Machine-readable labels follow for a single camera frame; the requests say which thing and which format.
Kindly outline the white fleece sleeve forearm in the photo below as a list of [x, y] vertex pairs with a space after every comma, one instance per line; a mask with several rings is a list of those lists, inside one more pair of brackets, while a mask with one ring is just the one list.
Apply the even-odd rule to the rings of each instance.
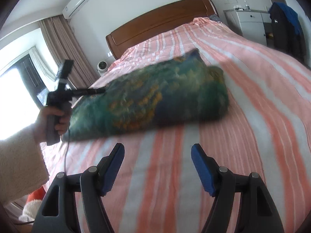
[[40, 143], [30, 125], [1, 141], [1, 204], [15, 201], [49, 180]]

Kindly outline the person's left hand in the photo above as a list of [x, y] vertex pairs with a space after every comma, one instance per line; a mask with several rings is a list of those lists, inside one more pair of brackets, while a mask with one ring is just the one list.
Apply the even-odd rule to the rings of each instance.
[[71, 113], [71, 104], [69, 104], [65, 110], [60, 110], [53, 106], [46, 106], [42, 108], [32, 128], [35, 142], [37, 144], [46, 142], [46, 126], [49, 115], [56, 115], [59, 117], [59, 123], [56, 124], [54, 128], [60, 136], [65, 134], [70, 125]]

